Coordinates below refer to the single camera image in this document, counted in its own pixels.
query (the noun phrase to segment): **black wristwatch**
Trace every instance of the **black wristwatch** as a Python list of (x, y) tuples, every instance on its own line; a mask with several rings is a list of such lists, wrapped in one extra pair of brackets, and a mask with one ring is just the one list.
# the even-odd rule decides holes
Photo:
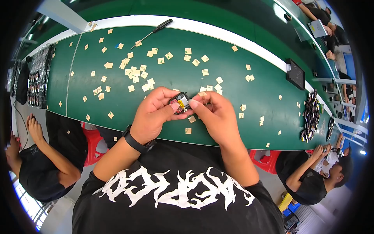
[(125, 137), (125, 140), (127, 141), (127, 143), (131, 147), (133, 147), (134, 149), (139, 151), (141, 154), (147, 153), (148, 151), (150, 151), (154, 147), (154, 145), (156, 144), (155, 140), (151, 140), (150, 142), (148, 142), (145, 145), (142, 145), (139, 142), (137, 142), (134, 138), (132, 138), (132, 136), (130, 134), (130, 128), (131, 128), (131, 124), (129, 124), (127, 126), (126, 130), (123, 131), (122, 136)]

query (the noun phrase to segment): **red plastic stool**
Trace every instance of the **red plastic stool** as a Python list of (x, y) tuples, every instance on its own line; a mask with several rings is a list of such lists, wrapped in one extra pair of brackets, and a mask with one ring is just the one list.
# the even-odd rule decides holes
[(260, 159), (261, 162), (259, 162), (255, 159), (256, 150), (252, 149), (250, 154), (249, 154), (249, 157), (251, 158), (253, 164), (258, 166), (262, 170), (267, 171), (267, 172), (275, 175), (275, 174), (277, 174), (277, 172), (275, 171), (275, 163), (277, 162), (277, 159), (278, 159), (278, 156), (279, 156), (280, 153), (281, 153), (281, 151), (270, 150), (270, 156), (262, 157)]
[(88, 154), (84, 165), (87, 167), (99, 161), (105, 153), (100, 153), (96, 150), (98, 143), (103, 139), (100, 136), (99, 130), (87, 130), (85, 129), (85, 123), (82, 124), (82, 130), (87, 138), (88, 143)]

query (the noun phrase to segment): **screwdriver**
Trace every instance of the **screwdriver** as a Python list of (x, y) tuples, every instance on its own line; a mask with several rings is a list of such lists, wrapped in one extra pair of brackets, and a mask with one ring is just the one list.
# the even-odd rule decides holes
[[(144, 39), (146, 39), (149, 35), (151, 35), (152, 33), (156, 33), (158, 31), (160, 31), (161, 29), (165, 28), (167, 25), (169, 25), (171, 22), (173, 22), (172, 19), (168, 19), (167, 21), (163, 22), (162, 24), (160, 24), (159, 26), (157, 26), (154, 30), (152, 30), (152, 32), (150, 34), (148, 34), (147, 36), (145, 36), (143, 39), (140, 40), (140, 42), (142, 42)], [(135, 43), (135, 45), (133, 47), (131, 47), (130, 50), (132, 50), (137, 44), (139, 44), (140, 42), (137, 42)]]

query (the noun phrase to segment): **wire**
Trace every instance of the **wire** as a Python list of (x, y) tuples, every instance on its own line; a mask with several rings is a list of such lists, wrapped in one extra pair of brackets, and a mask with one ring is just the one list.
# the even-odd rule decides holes
[[(13, 107), (16, 109), (16, 111), (19, 113), (19, 115), (21, 115), (21, 118), (22, 118), (22, 114), (17, 110), (16, 108), (16, 101), (14, 101), (13, 103)], [(25, 149), (25, 146), (27, 145), (27, 142), (28, 142), (28, 130), (27, 130), (27, 127), (26, 127), (26, 123), (25, 123), (25, 120), (22, 118), (22, 121), (24, 122), (24, 125), (25, 125), (25, 129), (26, 129), (26, 133), (27, 133), (27, 140), (26, 140), (26, 143), (25, 145), (23, 146), (22, 150)]]

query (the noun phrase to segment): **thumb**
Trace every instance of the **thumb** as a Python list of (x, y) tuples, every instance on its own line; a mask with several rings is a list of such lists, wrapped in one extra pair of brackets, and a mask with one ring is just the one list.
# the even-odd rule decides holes
[(153, 119), (156, 122), (163, 124), (166, 122), (166, 120), (170, 116), (174, 115), (174, 113), (176, 112), (176, 110), (178, 110), (178, 108), (179, 108), (178, 103), (172, 103), (167, 106), (164, 106), (163, 108), (152, 113)]
[(200, 119), (205, 123), (208, 119), (215, 118), (215, 115), (213, 112), (211, 112), (206, 106), (204, 106), (202, 103), (190, 99), (188, 101), (188, 104), (192, 108), (192, 110), (200, 117)]

